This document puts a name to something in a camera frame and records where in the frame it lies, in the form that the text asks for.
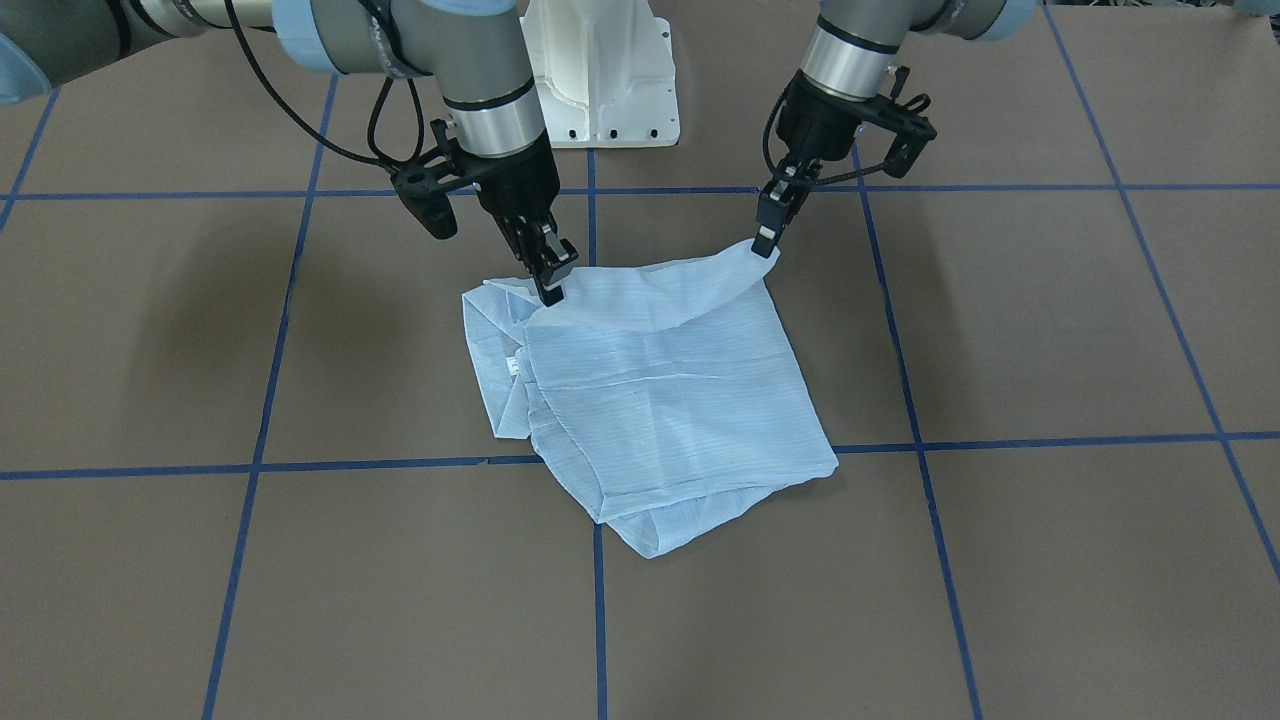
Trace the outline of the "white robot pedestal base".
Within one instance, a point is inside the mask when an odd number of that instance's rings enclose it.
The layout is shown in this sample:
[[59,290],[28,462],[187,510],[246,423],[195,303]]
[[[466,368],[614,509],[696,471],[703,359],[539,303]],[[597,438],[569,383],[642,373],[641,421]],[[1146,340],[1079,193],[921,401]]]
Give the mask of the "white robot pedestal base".
[[671,26],[650,3],[530,1],[521,24],[553,149],[678,143]]

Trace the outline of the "light blue button shirt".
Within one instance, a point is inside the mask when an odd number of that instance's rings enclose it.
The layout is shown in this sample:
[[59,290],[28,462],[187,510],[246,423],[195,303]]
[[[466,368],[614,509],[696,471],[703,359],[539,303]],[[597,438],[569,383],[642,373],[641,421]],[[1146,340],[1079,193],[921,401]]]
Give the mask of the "light blue button shirt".
[[550,306],[531,281],[465,292],[492,433],[529,439],[590,519],[645,559],[831,477],[836,454],[765,286],[780,258],[744,240],[588,266]]

